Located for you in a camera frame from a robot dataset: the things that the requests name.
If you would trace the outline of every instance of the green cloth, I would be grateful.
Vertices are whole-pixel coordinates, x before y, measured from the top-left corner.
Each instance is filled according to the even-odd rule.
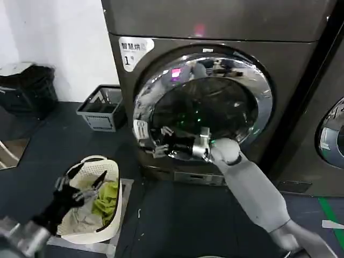
[[[118,181],[105,182],[99,190],[97,199],[93,202],[92,213],[103,218],[103,226],[112,219],[117,203]]]

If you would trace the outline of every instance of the black trash bin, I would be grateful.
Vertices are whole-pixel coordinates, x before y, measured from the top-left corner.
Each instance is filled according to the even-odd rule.
[[[53,80],[54,69],[33,63],[0,68],[0,105],[17,117],[44,119],[58,101]]]

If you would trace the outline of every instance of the white wall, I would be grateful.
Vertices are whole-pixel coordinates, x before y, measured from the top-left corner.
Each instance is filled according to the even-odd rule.
[[[99,84],[119,84],[101,0],[0,3],[8,19],[0,30],[9,35],[0,57],[54,66],[59,100],[83,102]]]
[[[19,55],[14,35],[10,29],[4,2],[0,0],[0,67],[18,62]]]

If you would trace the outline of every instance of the washing machine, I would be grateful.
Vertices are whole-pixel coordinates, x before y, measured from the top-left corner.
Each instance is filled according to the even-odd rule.
[[[222,185],[211,164],[184,153],[154,158],[163,127],[179,137],[208,127],[259,162],[335,1],[102,3],[142,171]]]
[[[344,196],[344,31],[337,36],[312,93],[270,177],[279,190]]]

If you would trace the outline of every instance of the washing machine door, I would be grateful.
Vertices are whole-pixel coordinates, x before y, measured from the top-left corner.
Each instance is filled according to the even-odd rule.
[[[271,84],[259,66],[241,54],[181,56],[143,83],[134,103],[133,129],[141,147],[161,145],[161,128],[179,137],[209,127],[212,139],[248,146],[269,121]],[[187,160],[182,153],[174,158]]]
[[[344,98],[329,111],[319,130],[320,155],[331,165],[344,168]]]

